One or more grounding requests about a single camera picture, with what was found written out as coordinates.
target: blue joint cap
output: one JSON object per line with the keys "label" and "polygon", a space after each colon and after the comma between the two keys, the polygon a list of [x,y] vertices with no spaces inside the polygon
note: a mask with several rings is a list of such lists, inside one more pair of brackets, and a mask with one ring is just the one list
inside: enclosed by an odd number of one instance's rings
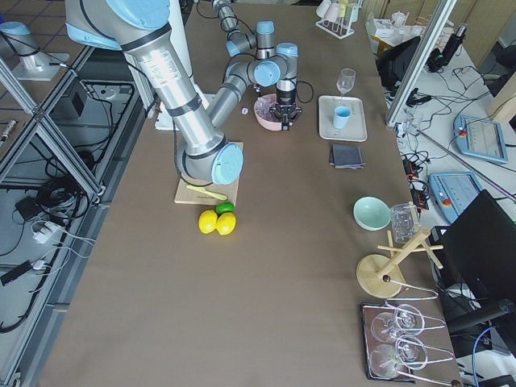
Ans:
{"label": "blue joint cap", "polygon": [[92,46],[97,48],[105,48],[106,50],[122,51],[120,44],[116,40],[107,39],[103,36],[92,34],[88,31],[83,31],[71,24],[66,23],[66,31],[71,40],[84,44],[85,46]]}
{"label": "blue joint cap", "polygon": [[258,85],[268,87],[280,80],[280,67],[270,60],[262,60],[255,67],[255,80]]}
{"label": "blue joint cap", "polygon": [[211,167],[211,180],[215,184],[230,184],[239,177],[242,167],[242,149],[235,144],[226,144],[215,157]]}
{"label": "blue joint cap", "polygon": [[269,20],[258,22],[256,24],[256,33],[261,35],[269,35],[274,32],[274,22]]}
{"label": "blue joint cap", "polygon": [[162,28],[170,15],[169,0],[106,0],[121,20],[142,30]]}
{"label": "blue joint cap", "polygon": [[279,43],[276,47],[276,54],[298,57],[298,46],[294,43]]}
{"label": "blue joint cap", "polygon": [[8,35],[30,35],[31,31],[21,22],[4,22],[0,24],[0,31]]}
{"label": "blue joint cap", "polygon": [[234,44],[233,42],[231,42],[230,40],[226,42],[226,49],[227,49],[227,53],[231,57],[237,56],[241,53],[239,47],[236,44]]}

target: monitor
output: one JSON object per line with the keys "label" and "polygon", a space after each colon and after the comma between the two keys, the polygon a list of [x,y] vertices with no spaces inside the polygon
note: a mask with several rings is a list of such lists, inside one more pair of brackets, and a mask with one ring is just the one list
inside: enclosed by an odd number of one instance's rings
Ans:
{"label": "monitor", "polygon": [[394,90],[396,82],[403,79],[420,41],[421,38],[416,36],[381,54],[377,59],[377,70],[382,86]]}
{"label": "monitor", "polygon": [[[442,237],[447,258],[496,327],[509,350],[516,354],[516,224],[482,190]],[[497,313],[509,304],[505,313]]]}

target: white tray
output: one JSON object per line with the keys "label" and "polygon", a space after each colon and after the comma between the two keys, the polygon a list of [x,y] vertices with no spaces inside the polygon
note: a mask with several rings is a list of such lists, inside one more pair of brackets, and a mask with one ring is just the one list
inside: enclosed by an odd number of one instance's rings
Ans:
{"label": "white tray", "polygon": [[[333,112],[341,102],[349,107],[352,115],[347,121],[346,127],[341,130],[333,128]],[[362,142],[368,139],[365,129],[364,107],[362,100],[353,97],[337,97],[322,95],[319,97],[319,135],[324,139],[338,139],[342,141]]]}

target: lemon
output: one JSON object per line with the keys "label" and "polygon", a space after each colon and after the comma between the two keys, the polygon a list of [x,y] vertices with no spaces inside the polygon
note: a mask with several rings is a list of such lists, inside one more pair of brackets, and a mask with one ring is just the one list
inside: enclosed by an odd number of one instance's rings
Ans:
{"label": "lemon", "polygon": [[199,216],[198,225],[202,234],[210,234],[217,227],[217,213],[213,210],[204,211]]}
{"label": "lemon", "polygon": [[220,235],[228,235],[236,226],[236,217],[232,212],[225,212],[217,219],[217,231]]}

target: blue cup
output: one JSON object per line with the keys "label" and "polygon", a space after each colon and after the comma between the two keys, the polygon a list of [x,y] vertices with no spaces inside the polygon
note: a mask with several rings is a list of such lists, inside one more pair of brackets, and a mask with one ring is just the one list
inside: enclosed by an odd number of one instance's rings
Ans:
{"label": "blue cup", "polygon": [[344,129],[352,115],[352,111],[347,106],[337,106],[333,114],[333,127],[335,129]]}

